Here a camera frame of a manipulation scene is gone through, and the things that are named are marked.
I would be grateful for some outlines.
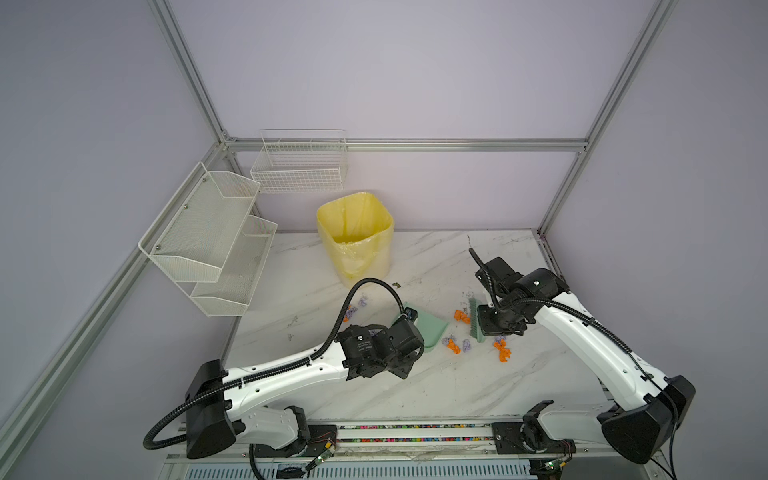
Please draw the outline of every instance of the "vent grille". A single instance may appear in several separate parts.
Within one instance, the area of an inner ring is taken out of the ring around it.
[[[264,478],[276,478],[277,470],[304,463],[260,462]],[[499,458],[493,460],[443,460],[430,462],[327,462],[311,471],[309,478],[440,478],[441,480],[502,480],[536,478],[528,460]],[[187,471],[187,480],[199,478],[253,478],[248,464],[195,464]]]

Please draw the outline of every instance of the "green brush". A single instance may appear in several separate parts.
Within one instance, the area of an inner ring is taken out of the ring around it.
[[[480,329],[480,321],[478,320],[478,301],[473,296],[469,297],[469,335],[475,338],[478,343],[485,341],[485,335],[482,334]]]

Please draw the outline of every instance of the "debris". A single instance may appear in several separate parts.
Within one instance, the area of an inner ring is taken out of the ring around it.
[[[345,322],[349,322],[349,319],[352,318],[352,315],[354,315],[356,311],[357,311],[357,307],[356,306],[351,306],[350,305],[350,306],[346,307],[346,315],[344,316],[344,321]]]
[[[453,314],[453,318],[455,318],[457,322],[464,322],[466,324],[469,324],[472,321],[469,316],[461,310],[456,310]]]
[[[498,361],[506,363],[507,360],[509,360],[509,357],[512,356],[512,352],[507,348],[507,341],[505,339],[499,337],[496,338],[496,343],[494,343],[493,346],[498,349]]]
[[[461,353],[461,352],[462,352],[462,349],[460,349],[460,348],[458,347],[458,345],[456,345],[455,343],[453,343],[453,339],[448,339],[448,345],[446,345],[446,346],[447,346],[448,348],[450,348],[451,350],[453,350],[453,353],[455,353],[456,355],[458,355],[459,353]]]

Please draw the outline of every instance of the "wire basket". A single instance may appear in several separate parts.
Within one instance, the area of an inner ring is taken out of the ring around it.
[[[262,130],[264,146],[250,170],[266,194],[342,190],[344,130]]]
[[[145,253],[174,282],[218,281],[258,191],[250,178],[205,171]]]
[[[277,223],[248,215],[216,283],[198,283],[190,298],[208,316],[242,316],[256,292]]]

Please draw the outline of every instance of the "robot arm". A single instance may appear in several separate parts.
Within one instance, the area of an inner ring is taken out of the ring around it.
[[[524,416],[520,443],[531,452],[562,439],[607,443],[639,464],[667,441],[682,423],[696,392],[683,376],[667,377],[641,359],[595,320],[568,285],[547,269],[515,272],[497,257],[475,276],[483,283],[488,305],[478,307],[486,335],[523,335],[528,324],[552,331],[603,382],[614,401],[567,406],[541,402]]]
[[[225,390],[200,408],[187,410],[187,457],[203,458],[221,452],[235,441],[267,445],[284,456],[300,453],[310,440],[309,427],[301,408],[265,407],[307,386],[344,382],[358,376],[372,377],[390,371],[408,377],[413,363],[424,350],[424,339],[414,321],[418,313],[406,308],[390,327],[350,325],[316,359],[321,346],[261,365],[222,371],[220,362],[203,364],[187,398],[200,395],[216,384],[241,385]],[[259,372],[310,359],[305,366],[267,376],[255,382],[243,381]]]

